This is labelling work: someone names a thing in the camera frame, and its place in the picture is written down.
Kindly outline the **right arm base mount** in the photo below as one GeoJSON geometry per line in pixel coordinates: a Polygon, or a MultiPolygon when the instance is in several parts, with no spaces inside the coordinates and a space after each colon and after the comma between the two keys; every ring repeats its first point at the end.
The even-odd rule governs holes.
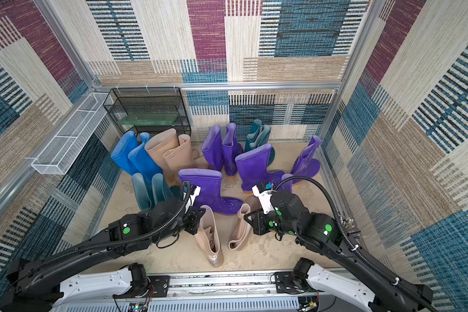
{"type": "Polygon", "coordinates": [[[269,281],[276,286],[277,293],[297,295],[319,291],[317,278],[330,277],[330,273],[314,261],[301,257],[292,271],[273,273],[269,281]]]}

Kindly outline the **blue rain boot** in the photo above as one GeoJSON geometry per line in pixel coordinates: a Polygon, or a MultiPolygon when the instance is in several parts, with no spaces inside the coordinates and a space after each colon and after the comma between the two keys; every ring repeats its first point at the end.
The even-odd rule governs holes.
{"type": "Polygon", "coordinates": [[[130,176],[137,173],[135,165],[129,160],[129,154],[139,146],[134,131],[126,132],[113,149],[111,159],[130,176]]]}
{"type": "Polygon", "coordinates": [[[152,178],[156,174],[162,174],[162,168],[149,156],[145,150],[146,143],[151,139],[147,132],[140,133],[141,144],[131,150],[128,154],[128,160],[133,169],[130,175],[141,173],[148,184],[152,184],[152,178]]]}

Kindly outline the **beige short rain boot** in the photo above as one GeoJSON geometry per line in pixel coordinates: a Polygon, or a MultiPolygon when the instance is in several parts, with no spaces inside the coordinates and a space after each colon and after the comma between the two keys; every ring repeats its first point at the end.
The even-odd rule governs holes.
{"type": "Polygon", "coordinates": [[[223,264],[224,255],[221,251],[215,216],[208,205],[202,205],[201,208],[205,210],[205,213],[201,217],[198,231],[194,235],[196,244],[211,266],[220,267],[223,264]]]}

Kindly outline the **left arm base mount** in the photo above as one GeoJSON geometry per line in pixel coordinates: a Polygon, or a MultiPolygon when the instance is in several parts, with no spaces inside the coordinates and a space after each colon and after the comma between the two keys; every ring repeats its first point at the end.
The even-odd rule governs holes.
{"type": "Polygon", "coordinates": [[[170,286],[169,275],[147,275],[144,265],[132,263],[123,266],[119,270],[123,274],[123,281],[126,283],[123,291],[117,291],[113,295],[115,299],[128,298],[165,298],[170,286]]]}

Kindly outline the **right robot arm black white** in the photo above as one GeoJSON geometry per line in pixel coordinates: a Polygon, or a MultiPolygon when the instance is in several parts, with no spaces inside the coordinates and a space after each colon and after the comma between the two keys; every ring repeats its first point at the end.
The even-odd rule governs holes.
{"type": "Polygon", "coordinates": [[[362,311],[435,311],[434,292],[429,286],[410,283],[395,274],[345,231],[330,194],[319,182],[306,179],[323,193],[332,216],[309,212],[297,195],[281,189],[293,180],[291,176],[278,185],[264,182],[253,186],[261,208],[245,215],[245,221],[256,235],[272,231],[278,240],[294,236],[296,244],[341,265],[354,278],[301,258],[289,276],[290,287],[300,292],[325,291],[362,311]]]}

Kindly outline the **large teal rain boot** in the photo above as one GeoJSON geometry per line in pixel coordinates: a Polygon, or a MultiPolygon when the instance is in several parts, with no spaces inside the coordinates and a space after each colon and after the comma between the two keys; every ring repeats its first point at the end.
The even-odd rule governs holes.
{"type": "Polygon", "coordinates": [[[177,186],[169,187],[164,175],[158,173],[152,178],[152,194],[154,203],[157,205],[172,198],[179,198],[180,188],[177,186]]]}

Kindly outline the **beige slim rain boot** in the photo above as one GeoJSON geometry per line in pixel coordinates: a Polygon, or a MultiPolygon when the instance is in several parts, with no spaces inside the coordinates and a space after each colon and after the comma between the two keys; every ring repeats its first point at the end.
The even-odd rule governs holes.
{"type": "Polygon", "coordinates": [[[178,172],[187,168],[208,169],[209,164],[198,150],[191,146],[191,137],[187,134],[178,136],[179,146],[164,153],[167,165],[174,176],[174,182],[179,185],[181,179],[178,172]]]}

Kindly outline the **purple short rain boot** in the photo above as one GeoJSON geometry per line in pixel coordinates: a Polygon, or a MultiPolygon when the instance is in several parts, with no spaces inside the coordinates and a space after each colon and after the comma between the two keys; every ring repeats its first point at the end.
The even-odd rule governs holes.
{"type": "Polygon", "coordinates": [[[214,213],[235,215],[243,205],[238,198],[222,197],[222,174],[216,170],[188,168],[178,172],[182,181],[188,180],[200,187],[200,193],[194,201],[194,207],[209,206],[214,213]]]}

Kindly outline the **slim teal rain boot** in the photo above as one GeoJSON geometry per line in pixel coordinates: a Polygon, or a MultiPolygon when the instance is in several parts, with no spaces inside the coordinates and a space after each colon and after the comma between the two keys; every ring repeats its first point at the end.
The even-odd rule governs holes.
{"type": "Polygon", "coordinates": [[[140,210],[152,209],[154,207],[152,188],[144,176],[138,172],[132,175],[131,180],[140,210]]]}

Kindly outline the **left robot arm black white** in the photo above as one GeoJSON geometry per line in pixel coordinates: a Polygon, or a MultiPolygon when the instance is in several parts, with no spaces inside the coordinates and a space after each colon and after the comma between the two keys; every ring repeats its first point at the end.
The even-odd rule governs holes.
{"type": "Polygon", "coordinates": [[[82,272],[100,263],[147,249],[181,231],[194,235],[204,209],[195,209],[201,187],[186,180],[178,198],[159,202],[153,209],[128,214],[110,223],[95,236],[65,251],[36,261],[16,259],[7,268],[9,288],[0,300],[0,311],[50,311],[69,301],[93,296],[116,298],[147,294],[150,281],[144,266],[124,266],[119,272],[82,272]]]}

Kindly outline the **beige tall rain boot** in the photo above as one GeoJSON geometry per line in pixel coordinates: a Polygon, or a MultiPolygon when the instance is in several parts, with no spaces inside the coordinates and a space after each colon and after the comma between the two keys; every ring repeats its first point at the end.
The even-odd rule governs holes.
{"type": "Polygon", "coordinates": [[[154,135],[144,145],[145,151],[152,158],[156,165],[162,169],[162,173],[167,181],[174,180],[174,174],[172,173],[169,165],[165,161],[164,154],[179,146],[177,132],[174,128],[165,130],[157,135],[154,135]]]}

